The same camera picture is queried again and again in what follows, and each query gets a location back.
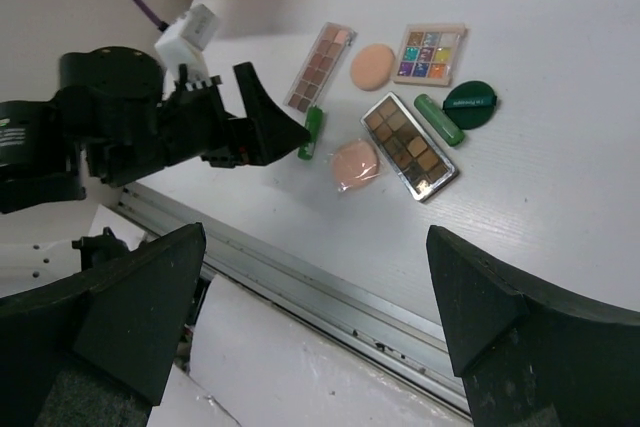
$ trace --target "brown eyeshadow palette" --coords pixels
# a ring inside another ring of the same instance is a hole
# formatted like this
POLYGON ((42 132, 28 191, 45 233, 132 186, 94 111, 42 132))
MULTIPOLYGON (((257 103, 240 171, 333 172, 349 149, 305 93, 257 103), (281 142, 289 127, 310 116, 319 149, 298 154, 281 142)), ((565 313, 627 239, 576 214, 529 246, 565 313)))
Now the brown eyeshadow palette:
POLYGON ((466 30, 464 24, 409 25, 391 80, 396 84, 449 85, 466 30))
POLYGON ((285 104, 301 112, 314 105, 340 56, 356 33, 349 27, 327 22, 302 66, 285 104))
POLYGON ((458 175, 458 169, 392 92, 362 118, 373 141, 413 198, 423 202, 458 175))

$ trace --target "robotic arm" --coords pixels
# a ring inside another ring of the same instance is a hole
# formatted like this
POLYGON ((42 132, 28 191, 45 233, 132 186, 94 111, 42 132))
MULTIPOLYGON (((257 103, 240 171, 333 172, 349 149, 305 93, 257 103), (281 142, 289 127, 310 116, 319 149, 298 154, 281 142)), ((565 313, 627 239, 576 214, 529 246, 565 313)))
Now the robotic arm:
POLYGON ((197 156, 212 167, 265 166, 310 140, 251 63, 234 67, 245 118, 225 111, 218 77, 194 81, 187 63, 163 100, 162 68, 134 49, 65 54, 59 70, 50 101, 0 103, 2 213, 84 199, 82 150, 89 174, 119 187, 197 156))

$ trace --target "round powder puff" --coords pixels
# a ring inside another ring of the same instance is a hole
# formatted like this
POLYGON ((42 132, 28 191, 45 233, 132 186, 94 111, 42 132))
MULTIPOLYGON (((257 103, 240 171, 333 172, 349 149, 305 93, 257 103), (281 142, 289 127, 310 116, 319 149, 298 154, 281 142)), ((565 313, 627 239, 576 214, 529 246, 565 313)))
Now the round powder puff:
POLYGON ((336 151, 331 169, 341 192, 359 189, 369 184, 378 174, 378 156, 370 143, 356 140, 336 151))
POLYGON ((384 44, 369 45, 353 59, 351 80, 359 89, 378 90, 389 81, 395 58, 390 47, 384 44))

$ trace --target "green tube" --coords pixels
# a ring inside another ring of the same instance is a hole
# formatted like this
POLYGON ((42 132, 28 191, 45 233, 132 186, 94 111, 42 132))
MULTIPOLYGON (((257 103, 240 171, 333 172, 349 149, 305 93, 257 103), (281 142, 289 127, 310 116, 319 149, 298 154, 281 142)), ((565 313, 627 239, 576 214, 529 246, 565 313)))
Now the green tube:
POLYGON ((447 117, 447 114, 428 95, 420 94, 414 100, 413 105, 451 147, 464 140, 464 132, 447 117))
POLYGON ((311 140, 298 149, 298 157, 300 159, 311 160, 313 158, 323 118, 324 112, 322 112, 322 109, 317 105, 307 110, 307 119, 304 122, 304 128, 311 133, 311 140))

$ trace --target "white table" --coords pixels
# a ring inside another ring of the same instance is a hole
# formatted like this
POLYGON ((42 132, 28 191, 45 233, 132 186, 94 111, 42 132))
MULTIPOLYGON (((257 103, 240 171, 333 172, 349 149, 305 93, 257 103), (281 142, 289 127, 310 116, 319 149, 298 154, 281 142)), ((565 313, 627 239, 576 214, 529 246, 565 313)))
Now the white table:
POLYGON ((142 184, 431 320, 432 224, 562 287, 640 310, 640 0, 194 2, 222 19, 205 56, 238 114, 234 64, 252 61, 283 102, 324 22, 358 37, 322 101, 328 121, 313 162, 293 154, 268 168, 222 171, 193 160, 142 184), (462 175, 426 204, 391 172, 338 194, 327 156, 366 135, 359 119, 384 93, 411 104, 421 92, 438 101, 449 92, 393 84, 360 92, 351 59, 373 42, 395 50, 406 24, 432 22, 466 23, 454 83, 488 82, 500 109, 446 149, 462 175))

